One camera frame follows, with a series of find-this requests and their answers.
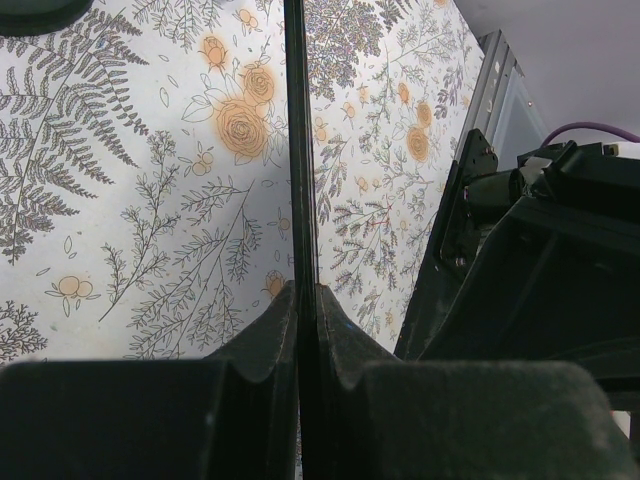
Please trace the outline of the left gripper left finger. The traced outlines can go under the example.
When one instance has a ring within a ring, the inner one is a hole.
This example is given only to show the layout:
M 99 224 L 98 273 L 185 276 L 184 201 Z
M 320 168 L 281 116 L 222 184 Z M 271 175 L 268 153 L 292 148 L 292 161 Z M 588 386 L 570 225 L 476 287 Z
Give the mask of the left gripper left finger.
M 5 479 L 291 479 L 295 290 L 201 360 L 23 362 L 1 372 Z

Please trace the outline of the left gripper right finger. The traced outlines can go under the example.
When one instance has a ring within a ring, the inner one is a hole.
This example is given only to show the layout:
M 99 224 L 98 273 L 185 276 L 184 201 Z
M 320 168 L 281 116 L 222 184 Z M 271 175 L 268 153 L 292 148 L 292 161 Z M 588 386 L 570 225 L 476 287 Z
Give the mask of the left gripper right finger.
M 604 391 L 566 362 L 404 362 L 318 286 L 319 479 L 635 479 Z

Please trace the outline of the small black-framed whiteboard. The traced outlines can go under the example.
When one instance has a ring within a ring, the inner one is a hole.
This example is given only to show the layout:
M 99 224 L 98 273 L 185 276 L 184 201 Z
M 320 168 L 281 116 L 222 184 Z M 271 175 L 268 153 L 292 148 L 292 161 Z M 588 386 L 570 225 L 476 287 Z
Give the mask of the small black-framed whiteboard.
M 284 3 L 287 101 L 297 312 L 297 353 L 302 467 L 305 479 L 322 479 L 322 419 L 318 407 L 316 327 L 316 234 L 313 207 L 313 149 L 304 3 Z

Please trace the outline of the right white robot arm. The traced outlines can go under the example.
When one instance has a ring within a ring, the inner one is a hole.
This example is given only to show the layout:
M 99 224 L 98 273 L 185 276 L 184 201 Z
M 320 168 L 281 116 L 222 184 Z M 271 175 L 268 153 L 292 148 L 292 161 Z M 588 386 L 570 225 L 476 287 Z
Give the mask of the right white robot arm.
M 566 144 L 492 229 L 425 360 L 574 362 L 639 390 L 639 162 Z

